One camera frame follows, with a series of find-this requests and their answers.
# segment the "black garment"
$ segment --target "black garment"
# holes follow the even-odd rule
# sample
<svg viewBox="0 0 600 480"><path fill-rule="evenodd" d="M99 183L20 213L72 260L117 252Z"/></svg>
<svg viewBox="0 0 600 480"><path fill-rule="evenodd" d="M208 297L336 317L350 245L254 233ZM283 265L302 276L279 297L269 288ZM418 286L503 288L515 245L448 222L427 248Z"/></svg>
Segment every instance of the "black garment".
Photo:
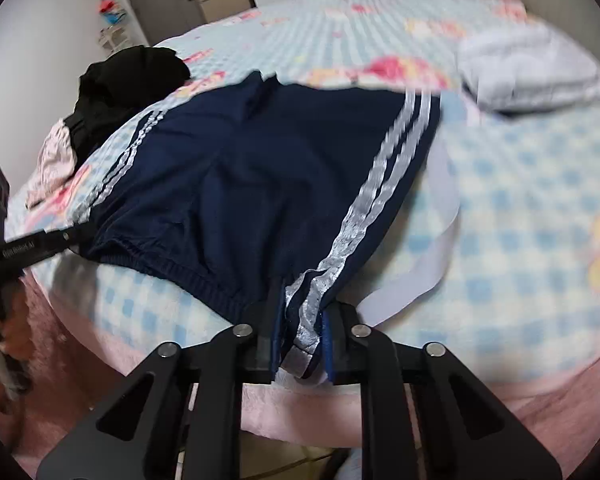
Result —
<svg viewBox="0 0 600 480"><path fill-rule="evenodd" d="M80 76L69 128L77 170L109 136L148 105L164 99L190 77L170 48L133 46L89 65Z"/></svg>
<svg viewBox="0 0 600 480"><path fill-rule="evenodd" d="M423 100L430 103L426 128L416 133ZM378 247L429 149L440 99L414 96L411 103L396 92L317 90L253 73L163 118L151 113L106 176L110 194L91 209L97 232L81 253L170 280L239 322L273 282L289 285L317 269L387 131L403 106L414 108L396 128L399 142L377 186L403 143L420 136L413 158L326 292L328 301Z"/></svg>

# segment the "pink blanket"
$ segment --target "pink blanket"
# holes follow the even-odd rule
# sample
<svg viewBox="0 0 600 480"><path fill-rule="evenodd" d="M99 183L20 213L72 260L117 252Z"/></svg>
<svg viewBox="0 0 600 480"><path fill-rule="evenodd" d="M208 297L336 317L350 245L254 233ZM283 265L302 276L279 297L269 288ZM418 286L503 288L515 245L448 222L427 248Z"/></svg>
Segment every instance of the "pink blanket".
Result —
<svg viewBox="0 0 600 480"><path fill-rule="evenodd" d="M92 325L71 310L56 307L59 322L29 276L27 293L36 343L31 362L34 389L26 397L24 433L15 455L34 476L42 457L122 377L104 361L128 373L144 356L112 336L91 332ZM311 446L360 446L360 397L354 389L311 388L288 381L245 386L244 430ZM600 360L568 386L510 408L554 454L566 477L600 437Z"/></svg>

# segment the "white garment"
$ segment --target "white garment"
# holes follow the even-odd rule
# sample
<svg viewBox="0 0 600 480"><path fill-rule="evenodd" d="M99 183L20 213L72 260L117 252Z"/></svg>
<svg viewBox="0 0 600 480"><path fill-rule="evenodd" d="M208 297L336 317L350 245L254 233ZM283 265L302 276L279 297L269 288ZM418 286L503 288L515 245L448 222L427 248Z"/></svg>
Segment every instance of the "white garment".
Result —
<svg viewBox="0 0 600 480"><path fill-rule="evenodd" d="M466 38L458 70L489 110L551 110L600 99L600 70L584 49L545 25L497 28Z"/></svg>
<svg viewBox="0 0 600 480"><path fill-rule="evenodd" d="M27 183L27 208L39 204L74 174L76 156L69 128L59 120L42 143L38 165Z"/></svg>

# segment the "metal screw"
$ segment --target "metal screw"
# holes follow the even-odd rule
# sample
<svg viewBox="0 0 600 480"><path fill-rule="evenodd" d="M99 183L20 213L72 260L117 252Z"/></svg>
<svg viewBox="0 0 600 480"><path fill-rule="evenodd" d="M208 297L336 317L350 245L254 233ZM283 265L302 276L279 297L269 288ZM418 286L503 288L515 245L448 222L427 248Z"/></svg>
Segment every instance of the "metal screw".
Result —
<svg viewBox="0 0 600 480"><path fill-rule="evenodd" d="M176 343L162 343L158 346L158 355L160 357L171 357L178 351Z"/></svg>
<svg viewBox="0 0 600 480"><path fill-rule="evenodd" d="M253 328L251 328L251 325L242 323L234 326L234 335L237 335L238 337L247 337L248 335L251 335L251 333L253 333Z"/></svg>
<svg viewBox="0 0 600 480"><path fill-rule="evenodd" d="M367 325L354 325L351 327L351 333L356 337L367 337L371 335L371 329Z"/></svg>
<svg viewBox="0 0 600 480"><path fill-rule="evenodd" d="M429 343L426 350L431 357L442 357L446 353L446 348L442 343Z"/></svg>

